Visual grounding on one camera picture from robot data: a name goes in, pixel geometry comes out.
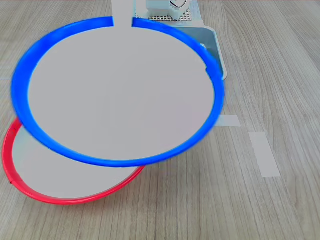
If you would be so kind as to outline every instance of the red hoop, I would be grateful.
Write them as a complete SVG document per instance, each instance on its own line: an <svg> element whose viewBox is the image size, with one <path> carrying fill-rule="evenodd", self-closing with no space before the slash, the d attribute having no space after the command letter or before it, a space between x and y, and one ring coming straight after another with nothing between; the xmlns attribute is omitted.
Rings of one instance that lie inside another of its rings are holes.
<svg viewBox="0 0 320 240"><path fill-rule="evenodd" d="M98 193L95 195L67 199L67 198L51 197L51 196L41 194L41 193L31 189L21 179L21 177L18 174L18 172L15 168L15 165L14 165L14 161L13 161L13 157L12 157L12 150L13 150L15 138L16 138L17 133L18 133L19 129L21 128L21 126L22 126L21 122L19 121L18 118L16 118L13 121L13 123L11 124L11 126L9 127L9 129L5 135L4 141L3 141L2 164L3 164L4 172L7 176L7 178L9 179L10 183L13 184L23 194L25 194L28 197L35 199L37 201L47 203L47 204L55 204L55 205L74 205L74 204L89 203L89 202L104 198L106 196L109 196L109 195L117 192L118 190L122 189L124 186L129 184L133 179L135 179L141 173L141 171L145 168L144 166L138 167L133 172L133 174L131 174L127 179L125 179L124 181L122 181L118 185L114 186L113 188L111 188L107 191L104 191L104 192L101 192L101 193Z"/></svg>

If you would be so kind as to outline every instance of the blue ring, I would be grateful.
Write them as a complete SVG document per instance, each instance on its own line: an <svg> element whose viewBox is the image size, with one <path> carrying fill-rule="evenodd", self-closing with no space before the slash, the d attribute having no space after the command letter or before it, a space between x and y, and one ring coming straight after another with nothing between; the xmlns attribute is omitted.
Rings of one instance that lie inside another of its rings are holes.
<svg viewBox="0 0 320 240"><path fill-rule="evenodd" d="M114 168L145 166L167 160L185 152L189 148L193 147L196 143L198 143L201 139L203 139L218 120L224 102L223 76L216 60L204 47L202 47L193 38L171 26L146 19L134 17L132 21L132 27L150 29L170 35L192 48L206 64L206 72L211 78L214 89L214 104L208 119L195 135L193 135L189 140L187 140L180 146L152 157L132 160L106 160L83 155L59 144L51 137L49 137L38 126L37 122L32 116L28 100L29 83L33 71L37 67L37 64L41 60L41 58L46 54L46 52L49 51L58 42L72 35L93 29L113 26L114 21L113 17L111 16L86 19L61 27L47 34L33 45L20 59L12 77L11 98L13 107L19 120L21 121L25 129L34 138L36 138L40 143L42 143L52 151L72 160L96 166Z"/></svg>

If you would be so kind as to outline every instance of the white stand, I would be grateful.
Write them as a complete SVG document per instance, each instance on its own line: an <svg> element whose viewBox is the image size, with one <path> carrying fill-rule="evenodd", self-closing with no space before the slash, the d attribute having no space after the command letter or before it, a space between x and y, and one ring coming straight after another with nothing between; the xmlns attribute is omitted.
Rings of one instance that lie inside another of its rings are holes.
<svg viewBox="0 0 320 240"><path fill-rule="evenodd" d="M167 17L179 19L189 8L190 0L136 0L136 14L141 18Z"/></svg>

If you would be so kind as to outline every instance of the white post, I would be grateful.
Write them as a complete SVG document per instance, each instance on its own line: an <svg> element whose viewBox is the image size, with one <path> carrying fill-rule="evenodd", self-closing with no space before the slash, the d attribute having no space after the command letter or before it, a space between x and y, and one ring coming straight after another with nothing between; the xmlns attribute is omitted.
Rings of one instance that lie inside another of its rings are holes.
<svg viewBox="0 0 320 240"><path fill-rule="evenodd" d="M112 0L112 16L117 28L131 28L135 0Z"/></svg>

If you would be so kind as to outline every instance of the white object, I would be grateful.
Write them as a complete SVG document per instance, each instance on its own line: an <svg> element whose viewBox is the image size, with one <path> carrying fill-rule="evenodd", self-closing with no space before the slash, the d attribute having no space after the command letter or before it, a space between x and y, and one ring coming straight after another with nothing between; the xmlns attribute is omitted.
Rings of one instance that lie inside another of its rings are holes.
<svg viewBox="0 0 320 240"><path fill-rule="evenodd" d="M114 26L127 30L132 27L134 17L134 0L112 0L112 17Z"/></svg>
<svg viewBox="0 0 320 240"><path fill-rule="evenodd" d="M264 132L250 132L249 135L262 177L281 177L266 134Z"/></svg>
<svg viewBox="0 0 320 240"><path fill-rule="evenodd" d="M237 115L220 115L216 127L241 127L239 118Z"/></svg>
<svg viewBox="0 0 320 240"><path fill-rule="evenodd" d="M156 156L189 140L211 113L213 84L196 52L162 32L125 32L126 41L116 27L70 36L31 76L35 121L68 149L110 160Z"/></svg>
<svg viewBox="0 0 320 240"><path fill-rule="evenodd" d="M84 198L107 191L137 167L101 167L70 160L36 141L22 126L13 142L13 164L34 191L54 198Z"/></svg>
<svg viewBox="0 0 320 240"><path fill-rule="evenodd" d="M167 17L179 19L189 8L190 0L136 0L136 14L141 18Z"/></svg>

